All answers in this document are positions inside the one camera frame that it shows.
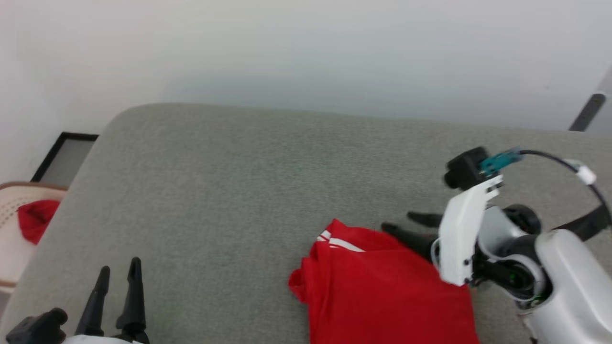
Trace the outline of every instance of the laundry basket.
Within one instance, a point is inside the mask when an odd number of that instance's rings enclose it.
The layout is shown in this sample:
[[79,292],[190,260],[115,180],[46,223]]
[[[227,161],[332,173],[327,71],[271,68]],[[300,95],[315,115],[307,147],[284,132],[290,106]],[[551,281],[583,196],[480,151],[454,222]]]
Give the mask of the laundry basket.
[[0,291],[12,293],[36,246],[24,239],[17,209],[40,200],[61,201],[66,188],[29,182],[0,185]]

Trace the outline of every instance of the white stripe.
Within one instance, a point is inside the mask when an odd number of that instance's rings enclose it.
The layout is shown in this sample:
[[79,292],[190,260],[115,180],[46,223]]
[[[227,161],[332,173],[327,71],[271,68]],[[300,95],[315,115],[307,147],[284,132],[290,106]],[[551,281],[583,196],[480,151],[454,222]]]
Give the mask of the white stripe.
[[332,237],[332,233],[330,233],[328,230],[324,230],[323,233],[321,233],[322,237],[329,239],[330,237]]
[[331,238],[329,239],[329,244],[330,245],[336,245],[336,246],[340,246],[340,247],[344,247],[347,250],[350,251],[354,251],[354,252],[364,252],[362,249],[358,248],[357,246],[351,244],[348,241],[344,241],[342,239],[338,239],[338,238]]

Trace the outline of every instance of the red cloth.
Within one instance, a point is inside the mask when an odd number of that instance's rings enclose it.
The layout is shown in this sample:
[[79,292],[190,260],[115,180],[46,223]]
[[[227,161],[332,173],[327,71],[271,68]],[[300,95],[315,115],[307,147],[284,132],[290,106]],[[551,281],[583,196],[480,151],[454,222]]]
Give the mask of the red cloth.
[[52,200],[36,201],[24,204],[17,209],[19,227],[21,235],[27,241],[38,245],[42,234],[47,230],[47,226],[53,218],[53,214],[58,210],[59,202]]
[[289,288],[308,304],[311,344],[478,343],[467,286],[387,233],[334,219]]

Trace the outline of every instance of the gray fabric surface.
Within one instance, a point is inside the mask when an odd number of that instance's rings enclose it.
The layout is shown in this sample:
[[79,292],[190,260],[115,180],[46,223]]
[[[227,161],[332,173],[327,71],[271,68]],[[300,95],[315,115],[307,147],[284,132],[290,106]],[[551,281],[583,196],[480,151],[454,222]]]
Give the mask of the gray fabric surface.
[[[612,140],[582,133],[190,104],[132,108],[87,157],[0,334],[52,307],[68,312],[72,333],[106,264],[103,329],[115,334],[130,259],[139,256],[152,343],[307,343],[307,309],[286,282],[315,237],[334,217],[424,230],[405,212],[443,211],[457,194],[442,183],[445,163],[479,145],[581,159],[612,198]],[[505,179],[496,203],[530,205],[549,227],[597,204],[575,176],[537,158],[509,167]],[[610,239],[602,233],[589,243],[608,271]],[[483,343],[528,342],[496,289],[478,292],[474,308]]]

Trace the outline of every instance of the black frame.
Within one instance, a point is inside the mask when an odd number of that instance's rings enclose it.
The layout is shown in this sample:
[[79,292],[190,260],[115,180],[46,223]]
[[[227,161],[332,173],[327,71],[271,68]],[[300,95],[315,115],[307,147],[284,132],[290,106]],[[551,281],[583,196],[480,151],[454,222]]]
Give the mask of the black frame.
[[66,140],[95,141],[98,138],[98,136],[99,135],[96,135],[96,134],[82,134],[82,133],[62,132],[61,134],[59,134],[59,137],[58,137],[57,141],[55,141],[55,143],[53,144],[53,146],[49,150],[49,153],[47,153],[47,156],[45,157],[45,160],[42,161],[42,163],[38,167],[38,170],[36,170],[36,173],[34,173],[34,176],[32,177],[32,179],[30,181],[31,182],[40,182],[40,180],[45,175],[45,172],[47,172],[47,169],[49,169],[49,166],[51,166],[51,163],[53,162],[53,159],[55,159],[55,157],[58,154],[60,148],[62,148],[62,146],[64,145],[64,142],[66,142]]

